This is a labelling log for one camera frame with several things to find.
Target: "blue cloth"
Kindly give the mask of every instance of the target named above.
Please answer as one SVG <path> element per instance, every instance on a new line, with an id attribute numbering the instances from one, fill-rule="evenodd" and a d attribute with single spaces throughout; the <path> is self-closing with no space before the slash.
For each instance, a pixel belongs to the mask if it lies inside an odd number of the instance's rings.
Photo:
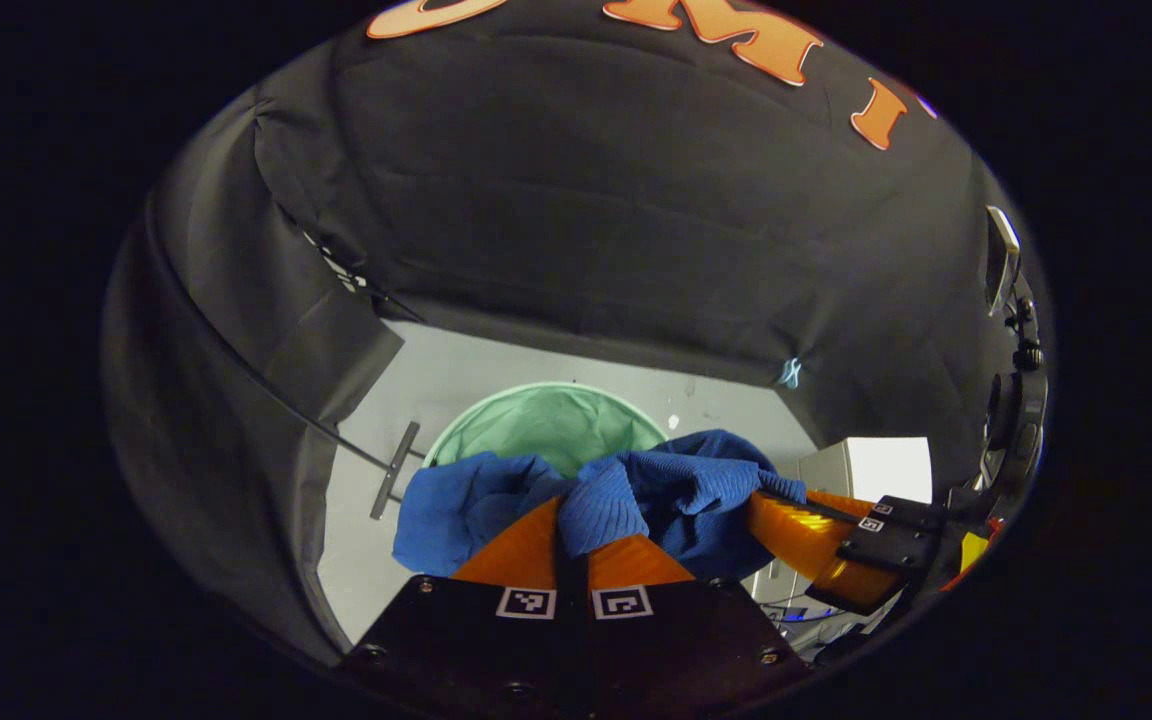
<path id="1" fill-rule="evenodd" d="M 568 495 L 558 513 L 568 555 L 642 533 L 698 578 L 742 578 L 772 560 L 746 525 L 756 488 L 806 500 L 803 482 L 781 478 L 758 448 L 723 430 L 594 460 L 576 480 L 538 456 L 486 452 L 415 475 L 394 556 L 417 573 L 452 575 L 513 521 Z"/>
<path id="2" fill-rule="evenodd" d="M 539 455 L 480 452 L 424 468 L 408 484 L 397 510 L 394 559 L 412 571 L 448 577 L 513 521 L 566 495 L 576 482 Z"/>

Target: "orange letter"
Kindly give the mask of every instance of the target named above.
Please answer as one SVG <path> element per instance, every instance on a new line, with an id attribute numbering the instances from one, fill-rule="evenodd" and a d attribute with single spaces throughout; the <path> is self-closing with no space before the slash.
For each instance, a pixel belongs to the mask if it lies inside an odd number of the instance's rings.
<path id="1" fill-rule="evenodd" d="M 909 108 L 905 108 L 900 97 L 887 90 L 881 82 L 869 78 L 869 85 L 874 86 L 874 93 L 869 97 L 865 109 L 851 114 L 851 127 L 856 128 L 856 132 L 869 141 L 870 145 L 887 150 L 892 145 L 892 127 L 895 126 L 897 118 L 908 113 Z"/>
<path id="2" fill-rule="evenodd" d="M 429 0 L 411 0 L 410 3 L 394 6 L 376 15 L 367 26 L 367 37 L 380 40 L 384 37 L 402 37 L 419 32 L 432 26 L 448 26 L 463 18 L 471 18 L 479 13 L 486 13 L 506 0 L 461 0 L 447 8 L 426 10 Z"/>
<path id="3" fill-rule="evenodd" d="M 803 60 L 813 45 L 823 45 L 819 38 L 780 15 L 733 10 L 727 0 L 627 0 L 624 3 L 604 5 L 602 12 L 608 17 L 641 26 L 679 29 L 682 20 L 673 15 L 677 3 L 687 9 L 691 29 L 700 40 L 722 41 L 737 35 L 755 33 L 749 40 L 732 45 L 733 53 L 790 85 L 799 86 L 806 82 Z"/>

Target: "gray floor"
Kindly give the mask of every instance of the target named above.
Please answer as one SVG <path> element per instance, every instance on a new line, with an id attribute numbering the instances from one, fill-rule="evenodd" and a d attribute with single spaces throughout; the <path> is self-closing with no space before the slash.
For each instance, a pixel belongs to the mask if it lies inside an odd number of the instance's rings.
<path id="1" fill-rule="evenodd" d="M 730 430 L 759 447 L 782 473 L 793 473 L 796 458 L 814 452 L 794 416 L 767 388 L 531 350 L 410 323 L 389 327 L 406 341 L 402 350 L 355 414 L 340 424 L 343 437 L 376 456 L 393 454 L 409 420 L 420 424 L 414 450 L 425 452 L 475 402 L 521 384 L 546 381 L 588 384 L 624 397 L 652 416 L 668 437 Z M 394 495 L 402 497 L 417 462 L 416 457 L 406 462 Z M 338 452 L 319 579 L 340 626 L 355 642 L 411 577 L 391 556 L 397 503 L 389 502 L 380 520 L 369 517 L 381 478 L 380 470 L 349 452 Z M 793 570 L 780 564 L 776 577 L 772 574 L 764 570 L 765 578 L 750 579 L 746 588 L 760 601 L 794 594 L 785 592 L 794 588 Z"/>

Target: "yellow part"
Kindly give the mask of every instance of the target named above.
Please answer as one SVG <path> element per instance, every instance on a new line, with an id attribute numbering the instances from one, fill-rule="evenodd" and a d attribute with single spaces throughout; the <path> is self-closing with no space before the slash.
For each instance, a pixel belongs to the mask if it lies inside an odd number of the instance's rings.
<path id="1" fill-rule="evenodd" d="M 513 521 L 452 578 L 508 588 L 556 589 L 554 532 L 559 502 L 561 498 L 552 498 Z"/>
<path id="2" fill-rule="evenodd" d="M 808 500 L 858 516 L 867 515 L 874 505 L 817 492 L 808 493 Z M 881 601 L 899 578 L 895 573 L 838 556 L 838 545 L 852 528 L 847 521 L 826 518 L 767 493 L 755 492 L 749 498 L 749 532 L 763 547 L 816 588 L 859 606 L 872 606 Z"/>
<path id="3" fill-rule="evenodd" d="M 984 555 L 984 548 L 990 546 L 987 538 L 983 538 L 976 533 L 968 533 L 963 536 L 963 562 L 958 566 L 958 573 L 965 573 L 970 566 L 975 564 L 975 561 L 980 560 Z"/>
<path id="4" fill-rule="evenodd" d="M 589 589 L 662 585 L 696 579 L 646 536 L 609 541 L 589 553 Z"/>

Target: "green trash bin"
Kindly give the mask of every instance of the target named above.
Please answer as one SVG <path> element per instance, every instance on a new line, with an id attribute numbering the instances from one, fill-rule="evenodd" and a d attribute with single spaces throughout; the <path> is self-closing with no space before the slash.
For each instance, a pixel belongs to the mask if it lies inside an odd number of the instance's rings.
<path id="1" fill-rule="evenodd" d="M 576 382 L 535 382 L 477 402 L 434 440 L 424 465 L 447 465 L 492 450 L 540 455 L 566 478 L 590 460 L 647 450 L 668 439 L 635 406 Z"/>

